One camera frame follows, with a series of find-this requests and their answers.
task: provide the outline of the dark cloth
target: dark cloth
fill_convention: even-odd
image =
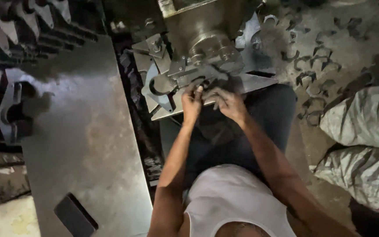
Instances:
[[[293,89],[283,84],[255,91],[245,99],[250,115],[283,153],[288,142],[296,101]],[[203,122],[225,119],[219,110],[213,110],[213,106],[204,107],[199,118]],[[180,126],[171,119],[164,119],[160,128],[162,148],[167,156]],[[195,128],[189,143],[185,187],[189,188],[204,170],[220,164],[236,164],[264,181],[248,138],[243,133],[228,143],[214,145]]]

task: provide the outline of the person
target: person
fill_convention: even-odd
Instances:
[[[182,95],[183,123],[157,185],[149,237],[356,236],[326,214],[285,158],[297,99],[291,87],[261,90],[249,108],[238,94],[204,93],[243,131],[222,145],[194,129],[202,94],[202,86],[190,84]],[[161,135],[171,137],[171,127],[161,125]]]

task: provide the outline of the hand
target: hand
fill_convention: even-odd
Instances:
[[[194,126],[200,114],[203,103],[201,95],[203,94],[203,86],[190,83],[185,92],[182,94],[182,109],[184,110],[184,125]]]
[[[216,101],[213,108],[214,110],[218,107],[222,114],[232,119],[240,126],[249,116],[242,97],[239,94],[231,93],[216,87],[206,94],[206,98]]]

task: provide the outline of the metal table surface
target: metal table surface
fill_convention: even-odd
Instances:
[[[152,204],[110,38],[24,71],[7,76],[41,96],[24,105],[34,134],[21,145],[42,237],[72,236],[54,213],[68,192],[98,223],[94,237],[145,236]]]

